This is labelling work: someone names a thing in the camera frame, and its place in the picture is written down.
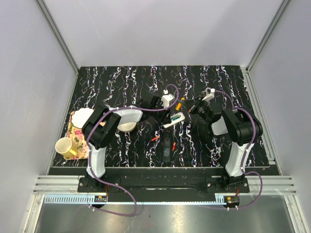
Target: black mounting plate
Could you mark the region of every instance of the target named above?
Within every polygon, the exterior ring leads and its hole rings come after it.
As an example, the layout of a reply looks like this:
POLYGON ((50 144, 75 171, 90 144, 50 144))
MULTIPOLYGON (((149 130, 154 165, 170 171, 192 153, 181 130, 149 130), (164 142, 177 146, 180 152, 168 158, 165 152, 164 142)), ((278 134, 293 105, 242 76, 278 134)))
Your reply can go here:
MULTIPOLYGON (((206 178, 206 189, 208 193, 236 193, 237 189, 230 189, 226 190, 221 186, 221 178, 206 178)), ((243 183, 241 183, 239 186, 239 192, 240 193, 249 193, 249 185, 246 178, 244 178, 243 183)))

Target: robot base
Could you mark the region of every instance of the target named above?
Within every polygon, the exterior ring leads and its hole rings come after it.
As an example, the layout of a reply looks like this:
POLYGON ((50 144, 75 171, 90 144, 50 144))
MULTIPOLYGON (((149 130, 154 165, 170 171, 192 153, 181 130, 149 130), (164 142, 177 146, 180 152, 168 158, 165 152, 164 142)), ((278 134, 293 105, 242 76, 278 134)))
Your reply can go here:
POLYGON ((250 192, 244 175, 230 177, 225 169, 220 178, 206 178, 206 188, 208 193, 236 193, 238 188, 240 193, 250 192))

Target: mug handle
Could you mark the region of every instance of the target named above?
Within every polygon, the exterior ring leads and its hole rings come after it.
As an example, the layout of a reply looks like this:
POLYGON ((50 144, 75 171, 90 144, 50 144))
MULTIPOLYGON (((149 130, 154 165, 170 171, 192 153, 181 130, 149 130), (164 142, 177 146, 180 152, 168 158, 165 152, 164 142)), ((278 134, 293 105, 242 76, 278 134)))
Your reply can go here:
POLYGON ((78 155, 77 152, 75 152, 75 151, 72 150, 72 149, 70 149, 69 152, 70 152, 71 154, 73 154, 74 156, 77 156, 77 155, 78 155))

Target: pink floral tray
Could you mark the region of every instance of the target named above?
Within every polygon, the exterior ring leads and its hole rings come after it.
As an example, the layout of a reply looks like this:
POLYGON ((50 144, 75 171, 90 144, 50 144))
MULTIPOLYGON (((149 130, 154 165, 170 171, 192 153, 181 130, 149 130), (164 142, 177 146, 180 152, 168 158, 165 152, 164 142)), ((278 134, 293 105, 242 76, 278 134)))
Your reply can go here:
POLYGON ((72 140, 72 142, 78 148, 78 155, 71 157, 69 159, 65 158, 66 160, 74 160, 74 159, 87 159, 88 158, 88 147, 86 141, 84 140, 84 134, 82 133, 82 129, 74 127, 71 122, 72 115, 75 111, 70 113, 69 122, 68 122, 68 130, 67 130, 67 137, 72 140))

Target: black marble tabletop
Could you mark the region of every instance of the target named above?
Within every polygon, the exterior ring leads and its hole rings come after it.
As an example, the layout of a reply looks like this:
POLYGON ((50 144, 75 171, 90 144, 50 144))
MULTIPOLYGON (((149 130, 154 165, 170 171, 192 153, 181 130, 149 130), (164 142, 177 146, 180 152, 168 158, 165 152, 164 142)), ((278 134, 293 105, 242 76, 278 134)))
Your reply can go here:
MULTIPOLYGON (((252 105, 239 66, 148 66, 148 67, 82 67, 71 99, 69 114, 80 108, 94 108, 102 102, 109 107, 135 104, 144 98, 147 91, 161 92, 167 84, 177 85, 180 98, 192 99, 207 87, 228 93, 235 106, 244 106, 252 111, 252 105)), ((217 94, 210 101, 215 112, 229 108, 230 102, 217 94)), ((209 137, 204 121, 196 115, 183 111, 185 121, 173 127, 176 150, 171 164, 161 162, 162 141, 152 141, 163 127, 150 118, 138 123, 130 133, 117 131, 106 151, 106 166, 154 167, 154 166, 223 166, 228 161, 231 142, 228 135, 209 137)), ((268 166, 268 159, 261 138, 250 152, 248 166, 268 166)), ((56 154, 53 166, 87 166, 87 159, 66 161, 56 154)))

